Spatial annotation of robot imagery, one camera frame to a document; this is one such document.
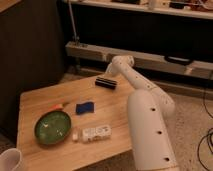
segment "wooden tabletop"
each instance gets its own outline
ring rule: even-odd
[[[112,78],[118,83],[115,90],[96,86],[95,79],[96,76],[89,77],[21,95],[17,148],[22,151],[29,171],[71,171],[131,149],[126,103],[133,88],[122,76]],[[76,115],[76,104],[86,101],[95,103],[94,113]],[[36,122],[52,106],[66,102],[69,104],[64,111],[71,117],[72,131],[109,124],[111,138],[74,143],[71,132],[57,145],[39,145],[34,137]]]

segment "green bowl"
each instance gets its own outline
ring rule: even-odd
[[[70,132],[71,119],[63,111],[51,111],[36,123],[34,133],[39,143],[50,145],[61,142]]]

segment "blue sponge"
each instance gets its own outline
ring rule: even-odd
[[[87,112],[94,112],[94,103],[86,102],[83,104],[76,104],[76,114],[81,115]]]

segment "cable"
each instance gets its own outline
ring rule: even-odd
[[[211,73],[210,73],[209,79],[208,79],[208,81],[207,81],[207,83],[206,83],[206,86],[204,87],[204,92],[203,92],[203,106],[204,106],[204,108],[205,108],[205,110],[206,110],[206,113],[207,113],[211,118],[213,118],[213,114],[211,114],[211,113],[209,112],[209,110],[208,110],[208,108],[207,108],[207,106],[206,106],[206,90],[208,89],[208,84],[209,84],[209,82],[211,81],[212,76],[213,76],[213,71],[211,71]]]
[[[207,166],[204,165],[204,163],[202,162],[201,158],[200,158],[200,145],[202,144],[203,140],[207,140],[207,144],[208,144],[208,147],[211,151],[211,154],[213,155],[213,151],[212,151],[212,148],[213,148],[213,141],[212,141],[212,136],[213,136],[213,128],[211,128],[207,135],[203,136],[198,144],[198,148],[197,148],[197,158],[198,158],[198,161],[200,162],[200,164],[203,166],[204,169],[206,169],[207,171],[211,171]]]
[[[208,88],[208,84],[211,81],[213,76],[213,71],[211,71],[209,79],[206,83],[206,86],[204,87],[204,92],[203,92],[203,105],[205,108],[206,113],[213,118],[213,114],[211,114],[206,106],[206,90]],[[197,148],[197,158],[198,161],[200,162],[200,164],[203,166],[204,169],[206,169],[207,171],[211,171],[209,168],[207,168],[207,166],[204,165],[204,163],[202,162],[201,158],[200,158],[200,145],[202,144],[203,140],[207,140],[207,145],[209,147],[209,150],[211,152],[211,154],[213,155],[213,128],[209,129],[207,134],[205,136],[203,136],[198,144],[198,148]]]

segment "white mug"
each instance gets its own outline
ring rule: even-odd
[[[17,148],[11,148],[0,155],[0,171],[26,171],[23,155]]]

